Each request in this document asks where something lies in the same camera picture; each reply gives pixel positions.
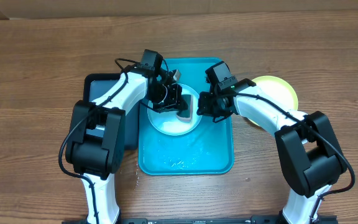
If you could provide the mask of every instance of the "wood grain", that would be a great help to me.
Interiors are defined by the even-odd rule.
[[[57,163],[72,107],[87,74],[118,72],[115,58],[139,60],[144,49],[166,58],[219,57],[238,79],[288,81],[300,110],[329,116],[356,171],[355,188],[328,197],[321,213],[358,223],[358,11],[0,21],[0,223],[87,215],[82,183]],[[122,216],[281,210],[289,187],[273,137],[241,117],[232,120],[236,162],[224,175],[149,176],[138,168],[137,152],[126,153],[116,175]],[[348,182],[343,175],[335,187]]]

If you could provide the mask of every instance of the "blue tray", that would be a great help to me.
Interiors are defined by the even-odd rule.
[[[179,83],[198,93],[209,91],[205,70],[218,58],[166,59],[170,70],[179,69]],[[147,108],[140,106],[139,166],[150,175],[223,174],[234,164],[231,118],[214,124],[203,116],[187,134],[169,136],[156,130],[149,121]]]

